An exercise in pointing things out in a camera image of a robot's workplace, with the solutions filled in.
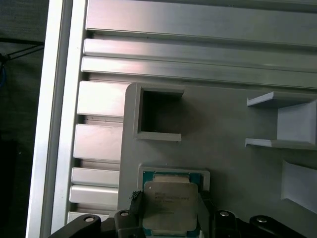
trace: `gray 3d-printed tray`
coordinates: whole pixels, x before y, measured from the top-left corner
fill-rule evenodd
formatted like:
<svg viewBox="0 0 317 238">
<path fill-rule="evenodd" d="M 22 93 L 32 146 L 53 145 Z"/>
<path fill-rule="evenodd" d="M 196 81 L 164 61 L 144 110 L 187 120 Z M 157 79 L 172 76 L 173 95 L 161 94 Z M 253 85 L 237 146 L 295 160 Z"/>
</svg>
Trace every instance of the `gray 3d-printed tray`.
<svg viewBox="0 0 317 238">
<path fill-rule="evenodd" d="M 129 206 L 140 164 L 200 168 L 210 171 L 219 209 L 244 221 L 271 216 L 315 237 L 316 99 L 294 90 L 131 84 L 119 209 Z"/>
</svg>

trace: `screw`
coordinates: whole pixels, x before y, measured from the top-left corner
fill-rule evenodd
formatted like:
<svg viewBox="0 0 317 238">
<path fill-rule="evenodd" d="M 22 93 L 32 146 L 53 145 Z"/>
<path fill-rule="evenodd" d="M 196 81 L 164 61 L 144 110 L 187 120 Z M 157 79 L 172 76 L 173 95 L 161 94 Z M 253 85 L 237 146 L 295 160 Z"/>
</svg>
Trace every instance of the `screw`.
<svg viewBox="0 0 317 238">
<path fill-rule="evenodd" d="M 85 222 L 92 222 L 93 220 L 94 220 L 93 217 L 87 217 L 87 218 L 85 219 Z"/>
<path fill-rule="evenodd" d="M 257 221 L 260 222 L 260 223 L 265 223 L 265 222 L 267 222 L 267 220 L 264 219 L 263 217 L 258 217 L 258 218 L 257 218 Z"/>
<path fill-rule="evenodd" d="M 221 215 L 222 217 L 228 217 L 228 216 L 229 216 L 229 213 L 227 213 L 227 212 L 220 212 L 220 215 Z"/>
<path fill-rule="evenodd" d="M 121 212 L 120 215 L 121 215 L 122 217 L 126 217 L 126 216 L 129 216 L 129 213 L 128 213 L 128 212 Z"/>
</svg>

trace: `aluminum profile slot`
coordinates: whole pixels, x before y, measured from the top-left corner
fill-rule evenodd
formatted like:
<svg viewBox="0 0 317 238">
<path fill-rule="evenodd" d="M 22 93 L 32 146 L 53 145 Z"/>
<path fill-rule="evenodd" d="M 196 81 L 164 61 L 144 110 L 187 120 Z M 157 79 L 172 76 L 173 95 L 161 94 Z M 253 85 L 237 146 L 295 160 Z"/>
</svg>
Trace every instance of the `aluminum profile slot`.
<svg viewBox="0 0 317 238">
<path fill-rule="evenodd" d="M 53 214 L 51 215 L 52 225 L 49 230 L 49 234 L 54 233 L 65 226 L 67 223 L 67 212 L 70 208 L 68 193 L 71 186 L 70 173 L 73 162 L 74 130 L 77 120 L 77 95 L 79 81 L 82 79 L 80 65 L 83 55 L 83 41 L 86 38 L 84 25 L 87 15 L 87 2 L 85 0 L 76 0 L 71 2 L 70 5 L 72 7 L 72 15 L 69 41 L 59 41 L 60 44 L 66 44 L 69 46 L 67 61 L 65 60 L 64 62 L 67 66 L 64 78 L 65 86 L 63 87 L 64 95 L 60 127 L 54 128 L 54 130 L 59 130 L 59 144 L 57 156 L 58 163 L 55 173 L 56 181 L 54 184 Z"/>
<path fill-rule="evenodd" d="M 140 60 L 195 62 L 251 68 L 317 72 L 317 56 L 290 52 L 244 50 L 162 41 L 140 42 L 135 38 L 86 39 L 84 54 L 96 57 L 121 57 Z"/>
<path fill-rule="evenodd" d="M 85 56 L 82 61 L 82 71 L 283 87 L 317 88 L 315 73 L 197 63 Z"/>
<path fill-rule="evenodd" d="M 82 212 L 68 212 L 68 222 L 71 222 L 75 220 L 76 218 L 86 215 L 87 213 L 82 213 Z M 108 215 L 102 215 L 102 214 L 95 214 L 96 216 L 99 216 L 101 221 L 105 221 L 109 216 Z"/>
<path fill-rule="evenodd" d="M 95 31 L 161 34 L 169 38 L 178 36 L 248 43 L 317 45 L 315 14 L 222 6 L 90 0 L 86 28 Z"/>
<path fill-rule="evenodd" d="M 73 168 L 73 184 L 119 187 L 119 171 Z"/>
<path fill-rule="evenodd" d="M 122 118 L 128 83 L 81 81 L 77 113 L 80 115 Z"/>
<path fill-rule="evenodd" d="M 122 128 L 76 125 L 74 157 L 120 163 Z"/>
<path fill-rule="evenodd" d="M 114 211 L 118 204 L 118 189 L 113 187 L 98 187 L 73 185 L 70 189 L 69 201 L 82 204 L 99 204 L 107 210 Z"/>
</svg>

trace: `dark background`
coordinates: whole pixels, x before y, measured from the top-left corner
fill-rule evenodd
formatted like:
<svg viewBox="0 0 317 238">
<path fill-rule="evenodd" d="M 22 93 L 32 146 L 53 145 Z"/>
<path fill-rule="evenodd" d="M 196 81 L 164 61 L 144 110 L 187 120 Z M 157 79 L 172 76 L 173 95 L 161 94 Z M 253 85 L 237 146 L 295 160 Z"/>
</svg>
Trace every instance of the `dark background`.
<svg viewBox="0 0 317 238">
<path fill-rule="evenodd" d="M 0 0 L 0 38 L 44 41 L 48 7 L 49 0 Z M 0 42 L 0 53 L 27 47 Z M 7 83 L 0 88 L 1 238 L 25 237 L 42 63 L 39 51 L 5 65 Z"/>
</svg>

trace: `black cable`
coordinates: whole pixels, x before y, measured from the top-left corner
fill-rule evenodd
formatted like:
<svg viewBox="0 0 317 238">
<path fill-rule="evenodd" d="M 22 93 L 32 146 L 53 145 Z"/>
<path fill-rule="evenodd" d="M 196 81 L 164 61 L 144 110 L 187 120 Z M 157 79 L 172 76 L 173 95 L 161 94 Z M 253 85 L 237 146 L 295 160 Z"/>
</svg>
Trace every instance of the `black cable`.
<svg viewBox="0 0 317 238">
<path fill-rule="evenodd" d="M 33 48 L 36 48 L 36 47 L 39 47 L 39 46 L 31 46 L 31 47 L 29 47 L 29 48 L 26 48 L 26 49 L 23 49 L 23 50 L 20 50 L 20 51 L 16 51 L 16 52 L 12 52 L 12 53 L 10 53 L 10 54 L 6 54 L 6 56 L 11 56 L 11 55 L 14 55 L 14 54 L 23 52 L 23 51 L 28 51 L 28 50 L 33 49 Z"/>
<path fill-rule="evenodd" d="M 43 46 L 44 45 L 44 42 L 41 42 L 41 41 L 27 41 L 27 40 L 10 39 L 10 38 L 0 38 L 0 42 L 14 43 L 14 44 L 25 44 L 25 45 L 36 45 L 36 46 Z"/>
<path fill-rule="evenodd" d="M 44 49 L 44 47 L 41 47 L 41 48 L 39 48 L 39 49 L 36 49 L 36 50 L 34 50 L 34 51 L 31 51 L 31 52 L 22 54 L 22 55 L 20 55 L 20 56 L 12 57 L 12 58 L 10 58 L 9 60 L 15 60 L 15 59 L 20 58 L 20 57 L 22 57 L 22 56 L 27 56 L 27 55 L 29 55 L 29 54 L 31 54 L 31 53 L 34 53 L 34 52 L 37 52 L 37 51 L 41 51 L 41 50 L 43 50 L 43 49 Z"/>
</svg>

